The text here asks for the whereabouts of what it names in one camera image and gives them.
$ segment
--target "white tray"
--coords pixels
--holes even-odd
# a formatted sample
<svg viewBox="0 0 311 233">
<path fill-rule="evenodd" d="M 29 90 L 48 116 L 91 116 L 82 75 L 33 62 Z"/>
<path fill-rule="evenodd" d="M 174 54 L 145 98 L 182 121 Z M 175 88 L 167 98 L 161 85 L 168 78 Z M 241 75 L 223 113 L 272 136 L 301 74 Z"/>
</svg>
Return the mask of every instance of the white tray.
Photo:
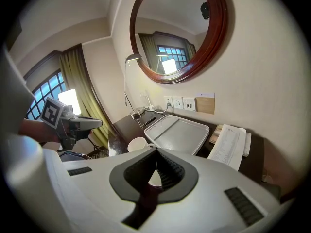
<svg viewBox="0 0 311 233">
<path fill-rule="evenodd" d="M 165 115 L 144 131 L 158 148 L 195 155 L 209 134 L 209 127 L 177 116 Z"/>
</svg>

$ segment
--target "curtain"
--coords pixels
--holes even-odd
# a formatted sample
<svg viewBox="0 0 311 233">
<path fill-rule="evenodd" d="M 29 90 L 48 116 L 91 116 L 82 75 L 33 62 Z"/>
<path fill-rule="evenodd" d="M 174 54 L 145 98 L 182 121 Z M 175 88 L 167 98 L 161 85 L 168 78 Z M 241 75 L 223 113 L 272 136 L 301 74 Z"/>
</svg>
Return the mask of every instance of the curtain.
<svg viewBox="0 0 311 233">
<path fill-rule="evenodd" d="M 142 48 L 144 49 L 144 52 L 146 54 L 146 58 L 149 64 L 149 68 L 152 71 L 155 71 L 157 73 L 165 73 L 163 65 L 161 61 L 159 62 L 159 66 L 157 66 L 158 63 L 158 51 L 157 46 L 155 44 L 154 38 L 152 34 L 144 34 L 139 33 L 139 38 L 142 44 Z"/>
<path fill-rule="evenodd" d="M 93 129 L 92 138 L 99 146 L 108 148 L 108 132 L 111 128 L 91 89 L 82 45 L 63 52 L 60 55 L 60 66 L 66 87 L 76 89 L 81 114 L 103 121 L 103 126 Z"/>
<path fill-rule="evenodd" d="M 185 45 L 186 45 L 187 59 L 188 59 L 188 61 L 190 61 L 193 58 L 193 56 L 196 54 L 195 46 L 193 44 L 189 43 L 188 40 L 185 40 Z"/>
</svg>

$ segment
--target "ceiling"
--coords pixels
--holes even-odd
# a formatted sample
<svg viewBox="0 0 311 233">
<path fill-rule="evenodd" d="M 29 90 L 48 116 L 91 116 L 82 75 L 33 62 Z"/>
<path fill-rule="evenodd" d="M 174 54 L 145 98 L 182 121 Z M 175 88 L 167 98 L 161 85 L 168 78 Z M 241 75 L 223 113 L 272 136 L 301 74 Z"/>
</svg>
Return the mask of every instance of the ceiling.
<svg viewBox="0 0 311 233">
<path fill-rule="evenodd" d="M 32 49 L 65 28 L 106 17 L 109 4 L 110 0 L 32 0 L 19 16 L 21 44 Z"/>
<path fill-rule="evenodd" d="M 172 24 L 191 34 L 200 34 L 208 29 L 201 5 L 207 0 L 144 0 L 138 10 L 138 17 Z"/>
</svg>

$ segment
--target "electrical socket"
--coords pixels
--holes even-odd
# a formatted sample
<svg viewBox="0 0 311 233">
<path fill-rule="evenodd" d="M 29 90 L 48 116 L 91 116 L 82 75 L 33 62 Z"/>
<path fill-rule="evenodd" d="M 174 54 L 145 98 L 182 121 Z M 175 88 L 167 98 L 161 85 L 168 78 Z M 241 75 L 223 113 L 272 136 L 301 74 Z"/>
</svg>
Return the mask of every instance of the electrical socket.
<svg viewBox="0 0 311 233">
<path fill-rule="evenodd" d="M 184 108 L 189 111 L 196 111 L 195 98 L 183 98 Z"/>
<path fill-rule="evenodd" d="M 165 107 L 166 107 L 167 103 L 170 103 L 171 107 L 174 106 L 172 97 L 164 97 L 164 100 L 165 100 Z"/>
<path fill-rule="evenodd" d="M 174 108 L 184 109 L 184 103 L 182 97 L 173 97 L 173 105 Z"/>
</svg>

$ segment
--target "wooden desk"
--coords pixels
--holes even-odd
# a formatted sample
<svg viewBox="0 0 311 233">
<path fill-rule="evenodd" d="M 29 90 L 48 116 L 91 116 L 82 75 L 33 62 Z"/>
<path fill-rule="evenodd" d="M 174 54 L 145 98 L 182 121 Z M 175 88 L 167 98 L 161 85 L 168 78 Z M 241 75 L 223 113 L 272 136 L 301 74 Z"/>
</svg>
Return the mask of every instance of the wooden desk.
<svg viewBox="0 0 311 233">
<path fill-rule="evenodd" d="M 134 121 L 129 115 L 122 118 L 118 122 L 114 123 L 114 126 L 120 133 L 120 136 L 113 136 L 109 134 L 108 142 L 109 148 L 112 148 L 116 151 L 117 154 L 127 153 L 127 145 L 136 137 L 144 137 L 148 143 L 151 143 L 150 140 L 145 136 L 144 130 L 148 128 L 150 125 L 159 120 L 163 115 L 157 113 L 146 112 L 144 117 L 141 120 L 148 121 L 151 116 L 155 116 L 156 120 L 152 123 L 148 124 L 143 129 L 139 126 L 139 124 Z M 212 151 L 214 144 L 209 142 L 211 135 L 216 129 L 217 125 L 195 120 L 192 118 L 188 118 L 185 116 L 175 115 L 177 117 L 185 118 L 194 122 L 198 122 L 204 125 L 209 126 L 209 135 L 203 146 L 200 148 L 197 156 L 207 158 Z M 251 148 L 249 155 L 245 158 L 242 158 L 241 165 L 239 168 L 239 172 L 250 178 L 251 180 L 260 183 L 263 172 L 263 162 L 264 162 L 264 143 L 263 138 L 260 136 L 256 136 L 252 134 Z"/>
</svg>

